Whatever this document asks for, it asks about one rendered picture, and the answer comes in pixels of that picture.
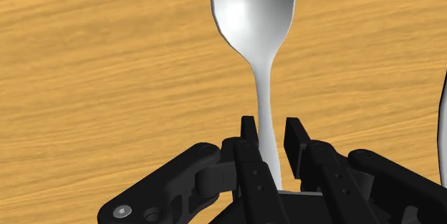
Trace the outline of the silver cutlery piece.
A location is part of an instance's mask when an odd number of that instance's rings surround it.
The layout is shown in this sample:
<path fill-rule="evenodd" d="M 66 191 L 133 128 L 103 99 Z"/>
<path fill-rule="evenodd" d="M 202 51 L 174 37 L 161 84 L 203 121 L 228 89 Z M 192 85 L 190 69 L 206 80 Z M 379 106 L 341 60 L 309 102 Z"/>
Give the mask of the silver cutlery piece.
<path fill-rule="evenodd" d="M 447 71 L 438 108 L 437 151 L 441 185 L 447 188 Z"/>

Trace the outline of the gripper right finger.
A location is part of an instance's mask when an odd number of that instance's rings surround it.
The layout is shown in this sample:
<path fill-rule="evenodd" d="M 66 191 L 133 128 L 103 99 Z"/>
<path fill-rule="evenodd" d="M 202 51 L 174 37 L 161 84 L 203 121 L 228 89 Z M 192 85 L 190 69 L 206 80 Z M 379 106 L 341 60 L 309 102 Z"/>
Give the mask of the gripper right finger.
<path fill-rule="evenodd" d="M 343 158 L 296 117 L 287 118 L 284 149 L 294 177 L 321 190 L 333 224 L 397 224 L 408 206 L 420 224 L 447 224 L 447 188 L 373 151 Z"/>

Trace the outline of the silver metal spoon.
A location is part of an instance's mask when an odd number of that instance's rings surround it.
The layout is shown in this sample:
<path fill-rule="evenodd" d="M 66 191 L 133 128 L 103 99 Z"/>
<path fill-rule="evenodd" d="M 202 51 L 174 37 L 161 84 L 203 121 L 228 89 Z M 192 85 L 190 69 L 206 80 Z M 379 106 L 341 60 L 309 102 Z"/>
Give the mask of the silver metal spoon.
<path fill-rule="evenodd" d="M 259 151 L 277 190 L 282 174 L 271 116 L 271 68 L 294 18 L 295 0 L 211 0 L 221 36 L 250 65 L 256 85 Z"/>

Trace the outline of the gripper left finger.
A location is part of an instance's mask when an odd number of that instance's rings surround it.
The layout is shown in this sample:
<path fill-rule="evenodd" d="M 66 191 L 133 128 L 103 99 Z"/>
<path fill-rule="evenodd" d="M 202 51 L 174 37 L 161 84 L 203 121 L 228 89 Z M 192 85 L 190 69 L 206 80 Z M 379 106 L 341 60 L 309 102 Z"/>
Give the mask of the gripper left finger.
<path fill-rule="evenodd" d="M 289 224 L 252 116 L 242 117 L 240 137 L 221 147 L 196 143 L 115 196 L 99 209 L 97 223 L 189 224 L 228 191 L 230 210 L 242 211 L 224 224 Z"/>

